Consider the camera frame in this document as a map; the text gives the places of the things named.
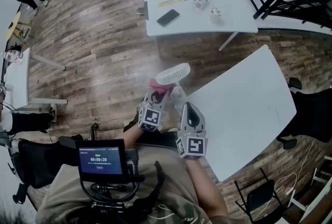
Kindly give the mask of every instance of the small fan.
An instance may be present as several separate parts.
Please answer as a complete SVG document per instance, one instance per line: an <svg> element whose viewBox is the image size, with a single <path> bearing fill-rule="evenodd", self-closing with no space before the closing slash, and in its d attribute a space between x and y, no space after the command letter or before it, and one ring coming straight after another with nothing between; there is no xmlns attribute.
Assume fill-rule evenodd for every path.
<svg viewBox="0 0 332 224"><path fill-rule="evenodd" d="M190 65L188 63L179 64L169 68L156 76L156 82L162 86L176 84L190 73Z"/></svg>
<svg viewBox="0 0 332 224"><path fill-rule="evenodd" d="M188 63L179 64L169 68L156 76L156 82L159 85L166 86L169 84L176 84L174 87L171 98L175 103L175 109L181 115L183 105L188 101L187 95L183 88L179 85L179 81L190 73L190 65Z"/></svg>

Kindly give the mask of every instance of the shirt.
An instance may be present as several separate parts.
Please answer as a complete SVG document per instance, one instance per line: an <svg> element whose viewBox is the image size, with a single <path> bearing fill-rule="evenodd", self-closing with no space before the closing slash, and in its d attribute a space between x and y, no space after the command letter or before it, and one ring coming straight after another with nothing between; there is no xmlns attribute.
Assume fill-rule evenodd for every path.
<svg viewBox="0 0 332 224"><path fill-rule="evenodd" d="M133 200L125 206L132 205L137 198L146 198L157 184L157 172L154 166L159 161L165 172L165 181L160 190L158 201L151 214L143 224L187 223L187 224L244 224L244 220L231 219L224 216L208 218L199 207L195 189L187 172L184 160L177 152L157 147L144 146L139 150L139 174L145 180ZM87 190L91 183L84 183ZM83 209L91 200L84 194L79 183L77 167L62 165L50 186L36 215L36 224L40 223L71 223L69 215Z"/></svg>

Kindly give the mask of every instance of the wall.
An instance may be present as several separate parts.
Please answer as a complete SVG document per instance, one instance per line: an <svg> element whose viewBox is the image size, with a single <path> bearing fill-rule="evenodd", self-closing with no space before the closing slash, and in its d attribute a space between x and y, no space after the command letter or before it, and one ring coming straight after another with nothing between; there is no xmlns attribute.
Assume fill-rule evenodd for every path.
<svg viewBox="0 0 332 224"><path fill-rule="evenodd" d="M5 50L5 35L19 6L20 2L16 0L0 0L0 53ZM0 58L0 71L2 70L2 64L3 59Z"/></svg>

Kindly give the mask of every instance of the monitor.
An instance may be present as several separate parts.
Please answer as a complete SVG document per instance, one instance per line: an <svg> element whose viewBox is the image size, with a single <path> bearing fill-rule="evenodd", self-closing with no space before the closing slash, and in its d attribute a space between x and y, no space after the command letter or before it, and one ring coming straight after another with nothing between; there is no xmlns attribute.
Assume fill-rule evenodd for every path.
<svg viewBox="0 0 332 224"><path fill-rule="evenodd" d="M121 183L128 179L125 143L122 139L76 141L82 181Z"/></svg>

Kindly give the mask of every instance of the wooden floor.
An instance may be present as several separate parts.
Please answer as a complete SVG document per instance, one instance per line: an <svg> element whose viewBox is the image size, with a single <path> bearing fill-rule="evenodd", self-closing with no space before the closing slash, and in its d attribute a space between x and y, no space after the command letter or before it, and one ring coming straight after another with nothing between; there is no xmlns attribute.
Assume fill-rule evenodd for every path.
<svg viewBox="0 0 332 224"><path fill-rule="evenodd" d="M32 95L68 99L67 105L59 107L58 124L51 131L53 139L75 134L89 138L94 122L100 124L99 139L112 138L134 117L149 78L158 72L188 62L192 73L183 85L190 94L264 44L270 47L285 78L298 77L305 91L326 89L332 81L331 36L295 31L239 34L222 52L218 47L227 34L181 35L154 41L146 36L144 18L135 13L143 1L50 0L47 8L40 9L33 23L43 28L34 30L35 38L26 43L34 53L67 66L66 71L53 71L32 63L30 69ZM31 9L23 6L22 12L23 18L30 18ZM177 117L169 114L164 127L176 125ZM30 139L49 141L44 135ZM288 151L273 142L242 170L218 183L232 217L245 217L234 203L240 198L234 180L241 185L255 180L260 167L275 181L292 172L298 174L313 143L296 184L300 191L323 156L332 151L331 144L313 142L305 136L297 139L297 147ZM294 175L284 178L276 189L291 187L294 181ZM284 204L289 199L285 189L279 194ZM30 189L37 207L45 192L46 188ZM275 206L271 202L261 216Z"/></svg>

